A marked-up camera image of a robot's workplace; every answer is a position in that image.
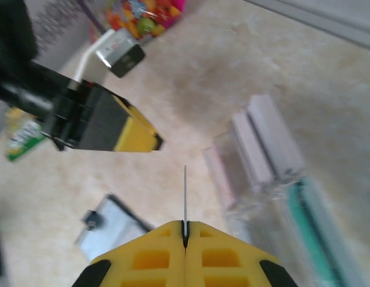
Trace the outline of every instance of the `colorful toy pile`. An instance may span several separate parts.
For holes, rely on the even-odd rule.
[[[170,28],[181,15],[186,0],[120,0],[112,1],[107,9],[97,14],[105,28],[127,28],[138,40],[157,37]],[[99,31],[90,24],[91,40],[100,37]]]

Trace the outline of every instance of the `green strip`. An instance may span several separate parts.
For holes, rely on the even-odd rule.
[[[300,190],[297,185],[292,186],[288,190],[289,195],[289,211],[297,225],[299,234],[302,237],[306,250],[313,263],[316,276],[319,281],[324,282],[325,287],[340,287],[332,266],[330,265],[326,254],[319,243],[318,237],[314,232],[305,212],[304,207],[300,205],[299,201]]]
[[[8,153],[7,158],[9,161],[17,160],[19,157],[25,155],[29,150],[34,148],[36,145],[38,145],[40,142],[42,142],[45,139],[45,136],[42,136],[41,138],[32,138],[27,143],[25,143],[22,147],[22,151],[17,153]]]

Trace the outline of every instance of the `beige carpet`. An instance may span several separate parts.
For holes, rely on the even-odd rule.
[[[0,235],[13,286],[70,286],[87,262],[74,240],[106,193],[160,225],[183,216],[226,230],[202,158],[255,93],[270,93],[370,278],[370,52],[240,0],[189,0],[147,58],[106,86],[129,99],[166,143],[151,154],[42,144],[7,163],[0,138]],[[64,71],[72,75],[74,62]]]

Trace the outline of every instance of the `yellow foam piece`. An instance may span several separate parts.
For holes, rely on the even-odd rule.
[[[201,222],[190,222],[187,287],[272,287],[260,261],[276,257]]]
[[[94,259],[111,261],[100,287],[184,287],[181,221],[172,221]]]
[[[96,258],[111,267],[100,287],[272,287],[260,262],[278,260],[201,222],[190,222],[184,248],[181,221],[169,222]]]
[[[123,102],[119,97],[114,96],[113,98],[129,115],[114,151],[150,152],[154,150],[157,138],[153,125],[126,100]]]

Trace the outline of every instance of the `green package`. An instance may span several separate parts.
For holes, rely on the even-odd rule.
[[[7,111],[8,139],[5,156],[14,161],[35,148],[46,137],[34,116],[17,108]]]

